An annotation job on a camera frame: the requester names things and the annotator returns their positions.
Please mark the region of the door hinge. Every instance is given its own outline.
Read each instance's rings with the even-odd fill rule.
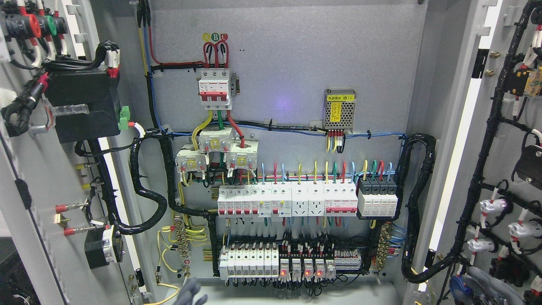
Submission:
[[[478,49],[471,78],[482,78],[488,54],[489,49]]]

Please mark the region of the green terminal connector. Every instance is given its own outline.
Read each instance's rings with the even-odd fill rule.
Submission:
[[[119,130],[127,130],[130,121],[130,107],[123,106],[119,114]]]

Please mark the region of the yellow label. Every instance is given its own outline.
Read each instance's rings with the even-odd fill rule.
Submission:
[[[220,148],[220,144],[218,143],[218,139],[212,139],[211,140],[211,148],[212,149]]]
[[[331,102],[330,122],[340,122],[340,114],[343,110],[343,103],[340,101]]]
[[[237,165],[238,166],[245,166],[247,165],[247,159],[245,157],[239,157],[237,158]]]
[[[327,101],[354,101],[354,94],[330,94]]]
[[[186,165],[188,166],[188,168],[194,169],[196,168],[196,161],[194,159],[187,160]]]

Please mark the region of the red breaker switch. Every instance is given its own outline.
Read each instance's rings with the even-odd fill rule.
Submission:
[[[199,93],[202,101],[224,101],[228,93],[226,91],[202,91]]]

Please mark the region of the glove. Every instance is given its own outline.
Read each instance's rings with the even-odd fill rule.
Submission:
[[[179,291],[179,297],[173,305],[192,305],[194,296],[201,289],[201,285],[193,278],[189,279]],[[207,295],[202,296],[194,305],[203,305],[207,302]]]

